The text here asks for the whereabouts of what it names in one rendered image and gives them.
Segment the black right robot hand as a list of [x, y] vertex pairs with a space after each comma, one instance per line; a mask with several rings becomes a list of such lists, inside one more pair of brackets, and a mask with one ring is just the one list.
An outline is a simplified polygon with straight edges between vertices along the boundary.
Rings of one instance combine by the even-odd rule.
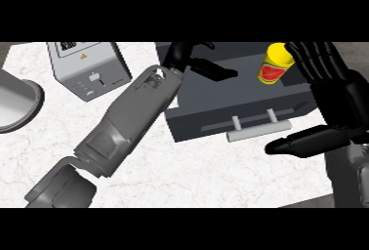
[[369, 144], [369, 81], [345, 63], [333, 42], [287, 42], [327, 124], [272, 141], [266, 154], [312, 157]]

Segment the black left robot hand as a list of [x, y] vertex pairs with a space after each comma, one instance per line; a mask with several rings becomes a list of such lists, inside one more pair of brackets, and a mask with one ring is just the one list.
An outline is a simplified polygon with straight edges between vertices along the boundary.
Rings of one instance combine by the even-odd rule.
[[237, 70], [222, 67], [207, 59], [193, 57], [194, 47], [197, 45], [206, 45], [212, 50], [216, 48], [213, 42], [173, 42], [162, 65], [170, 70], [179, 70], [181, 72], [185, 72], [187, 66], [191, 66], [191, 70], [213, 81], [222, 81], [237, 77]]

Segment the dark grey open drawer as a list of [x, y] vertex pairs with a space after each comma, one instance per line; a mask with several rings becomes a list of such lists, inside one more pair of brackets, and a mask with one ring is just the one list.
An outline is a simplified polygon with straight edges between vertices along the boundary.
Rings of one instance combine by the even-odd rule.
[[274, 85], [259, 80], [259, 68], [268, 42], [218, 42], [210, 49], [194, 48], [193, 56], [238, 71], [219, 82], [187, 71], [178, 93], [178, 107], [166, 111], [166, 121], [178, 142], [227, 133], [238, 118], [244, 128], [271, 122], [272, 110], [280, 120], [309, 114], [317, 108], [311, 85], [294, 67]]

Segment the yellow cup with red label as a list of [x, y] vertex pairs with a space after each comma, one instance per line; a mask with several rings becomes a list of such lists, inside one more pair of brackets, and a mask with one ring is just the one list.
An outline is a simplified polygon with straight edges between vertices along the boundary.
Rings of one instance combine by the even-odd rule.
[[268, 85], [277, 84], [293, 65], [294, 58], [286, 49], [286, 44], [274, 43], [268, 48], [259, 71], [260, 81]]

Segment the grey box appliance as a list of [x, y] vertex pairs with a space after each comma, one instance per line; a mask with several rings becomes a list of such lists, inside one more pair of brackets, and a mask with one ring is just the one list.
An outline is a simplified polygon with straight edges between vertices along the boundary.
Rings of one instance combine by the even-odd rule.
[[116, 42], [48, 42], [46, 45], [55, 79], [85, 102], [132, 81]]

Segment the round grey pot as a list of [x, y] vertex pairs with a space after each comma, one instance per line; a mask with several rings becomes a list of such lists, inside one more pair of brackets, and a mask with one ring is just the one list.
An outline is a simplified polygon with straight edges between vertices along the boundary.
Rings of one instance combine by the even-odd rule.
[[0, 68], [0, 134], [17, 131], [32, 122], [44, 102], [41, 85]]

